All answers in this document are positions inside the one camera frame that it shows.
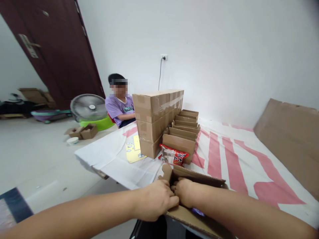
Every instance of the yellow paper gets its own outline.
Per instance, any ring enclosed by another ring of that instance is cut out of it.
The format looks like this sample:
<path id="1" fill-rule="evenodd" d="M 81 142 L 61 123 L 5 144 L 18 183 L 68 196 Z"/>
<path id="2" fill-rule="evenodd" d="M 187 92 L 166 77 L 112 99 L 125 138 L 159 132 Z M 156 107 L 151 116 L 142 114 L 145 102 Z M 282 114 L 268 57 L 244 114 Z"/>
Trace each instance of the yellow paper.
<path id="1" fill-rule="evenodd" d="M 138 135 L 130 137 L 126 143 L 126 158 L 129 163 L 137 162 L 146 156 L 141 154 L 140 139 Z"/>

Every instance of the door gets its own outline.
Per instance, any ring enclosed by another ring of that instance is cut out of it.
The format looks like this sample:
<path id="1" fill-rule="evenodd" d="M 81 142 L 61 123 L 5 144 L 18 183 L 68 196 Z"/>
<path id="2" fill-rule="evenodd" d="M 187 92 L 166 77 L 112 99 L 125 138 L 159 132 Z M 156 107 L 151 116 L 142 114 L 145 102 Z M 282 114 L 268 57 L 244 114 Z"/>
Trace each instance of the door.
<path id="1" fill-rule="evenodd" d="M 105 98 L 77 6 L 74 0 L 0 0 L 1 15 L 60 109 L 80 94 Z"/>

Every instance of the white tablecloth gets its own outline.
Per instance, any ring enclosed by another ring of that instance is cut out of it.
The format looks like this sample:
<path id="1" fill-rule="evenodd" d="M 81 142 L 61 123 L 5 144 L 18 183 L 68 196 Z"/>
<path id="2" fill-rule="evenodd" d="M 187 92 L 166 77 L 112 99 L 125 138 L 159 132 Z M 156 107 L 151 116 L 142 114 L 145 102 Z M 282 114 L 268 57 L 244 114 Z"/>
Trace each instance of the white tablecloth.
<path id="1" fill-rule="evenodd" d="M 231 190 L 248 194 L 319 227 L 319 203 L 285 166 L 257 139 L 251 129 L 199 120 L 196 153 L 190 170 L 226 180 Z M 92 167 L 127 187 L 137 189 L 162 174 L 162 162 L 145 158 L 128 163 L 125 144 L 137 135 L 129 124 L 75 152 L 88 170 Z"/>

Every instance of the door handle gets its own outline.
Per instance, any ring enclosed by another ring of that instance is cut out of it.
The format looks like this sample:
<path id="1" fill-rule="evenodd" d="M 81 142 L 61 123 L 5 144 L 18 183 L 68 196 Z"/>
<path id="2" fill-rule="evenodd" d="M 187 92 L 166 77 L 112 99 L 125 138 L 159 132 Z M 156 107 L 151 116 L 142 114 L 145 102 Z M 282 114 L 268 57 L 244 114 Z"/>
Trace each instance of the door handle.
<path id="1" fill-rule="evenodd" d="M 32 58 L 39 58 L 36 51 L 34 50 L 33 46 L 35 47 L 41 47 L 39 44 L 31 43 L 28 39 L 28 37 L 24 34 L 19 34 L 19 37 L 21 38 L 24 46 L 29 51 Z"/>

